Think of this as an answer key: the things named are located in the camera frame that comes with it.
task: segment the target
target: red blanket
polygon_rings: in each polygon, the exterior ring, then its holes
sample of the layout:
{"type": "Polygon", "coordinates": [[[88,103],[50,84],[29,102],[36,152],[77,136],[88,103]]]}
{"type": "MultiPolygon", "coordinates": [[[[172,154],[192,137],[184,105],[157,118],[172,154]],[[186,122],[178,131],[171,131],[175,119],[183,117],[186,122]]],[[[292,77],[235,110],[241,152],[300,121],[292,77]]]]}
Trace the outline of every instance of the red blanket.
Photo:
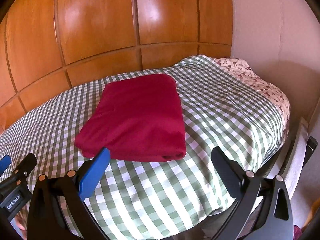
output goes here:
{"type": "Polygon", "coordinates": [[[118,160],[166,162],[183,158],[185,128],[175,80],[153,74],[107,84],[75,145],[89,158],[102,147],[118,160]]]}

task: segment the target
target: bed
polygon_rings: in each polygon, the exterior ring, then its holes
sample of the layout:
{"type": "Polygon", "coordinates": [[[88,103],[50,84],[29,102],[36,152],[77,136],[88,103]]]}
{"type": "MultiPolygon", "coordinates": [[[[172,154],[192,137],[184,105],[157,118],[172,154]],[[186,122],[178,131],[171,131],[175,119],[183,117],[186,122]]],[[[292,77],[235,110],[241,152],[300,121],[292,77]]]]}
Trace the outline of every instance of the bed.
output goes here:
{"type": "MultiPolygon", "coordinates": [[[[31,191],[41,174],[51,178],[77,170],[86,159],[74,139],[105,84],[154,73],[170,75],[177,83],[186,156],[164,163],[111,160],[85,203],[111,240],[162,239],[226,210],[234,200],[211,163],[211,150],[219,146],[245,170],[257,171],[284,143],[290,112],[287,97],[241,59],[195,55],[172,67],[108,76],[65,91],[28,112],[0,137],[0,158],[12,158],[1,179],[30,152],[37,157],[28,177],[31,191]]],[[[60,201],[70,229],[79,234],[64,199],[60,201]]],[[[27,215],[28,205],[22,211],[25,219],[27,215]]]]}

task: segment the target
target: wall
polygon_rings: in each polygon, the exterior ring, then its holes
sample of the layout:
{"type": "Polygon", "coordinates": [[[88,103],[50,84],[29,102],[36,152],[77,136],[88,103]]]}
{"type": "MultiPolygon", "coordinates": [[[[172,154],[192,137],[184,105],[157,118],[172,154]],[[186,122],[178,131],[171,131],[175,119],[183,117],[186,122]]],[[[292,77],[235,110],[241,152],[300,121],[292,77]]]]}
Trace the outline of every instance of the wall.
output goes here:
{"type": "Polygon", "coordinates": [[[233,0],[231,55],[289,98],[291,124],[320,96],[320,24],[304,0],[233,0]]]}
{"type": "Polygon", "coordinates": [[[0,127],[85,82],[228,57],[232,24],[232,0],[15,0],[0,23],[0,127]]]}

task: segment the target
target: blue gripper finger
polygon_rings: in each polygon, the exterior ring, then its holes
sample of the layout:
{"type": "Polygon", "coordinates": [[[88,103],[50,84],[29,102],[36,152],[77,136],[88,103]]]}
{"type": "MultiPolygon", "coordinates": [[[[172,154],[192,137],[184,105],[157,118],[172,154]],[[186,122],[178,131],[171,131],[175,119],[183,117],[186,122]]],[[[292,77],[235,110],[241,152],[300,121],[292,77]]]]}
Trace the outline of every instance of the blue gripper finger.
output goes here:
{"type": "Polygon", "coordinates": [[[92,196],[109,163],[110,151],[107,148],[102,148],[99,154],[93,158],[89,169],[79,181],[79,197],[81,201],[92,196]]]}
{"type": "Polygon", "coordinates": [[[0,176],[4,173],[4,171],[9,167],[11,164],[11,158],[9,155],[5,155],[1,160],[0,160],[0,176]]]}

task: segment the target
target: green and white checkered sheet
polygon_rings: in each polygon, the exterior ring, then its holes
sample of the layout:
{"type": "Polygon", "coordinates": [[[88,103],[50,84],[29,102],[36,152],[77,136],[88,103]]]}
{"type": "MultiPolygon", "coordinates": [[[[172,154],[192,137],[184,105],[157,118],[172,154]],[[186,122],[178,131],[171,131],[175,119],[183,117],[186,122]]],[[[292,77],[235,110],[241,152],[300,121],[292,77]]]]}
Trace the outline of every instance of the green and white checkered sheet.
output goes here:
{"type": "MultiPolygon", "coordinates": [[[[203,55],[168,68],[82,84],[30,111],[0,137],[0,158],[12,158],[2,179],[28,153],[37,158],[28,177],[31,192],[40,174],[52,178],[77,170],[86,158],[74,139],[99,103],[105,84],[154,73],[168,74],[177,82],[186,156],[163,163],[111,160],[85,203],[111,240],[162,239],[228,208],[233,199],[211,163],[211,150],[219,146],[245,170],[257,171],[280,148],[283,124],[270,101],[203,55]]],[[[70,229],[79,234],[63,198],[61,206],[70,229]]],[[[22,211],[24,217],[28,208],[22,211]]]]}

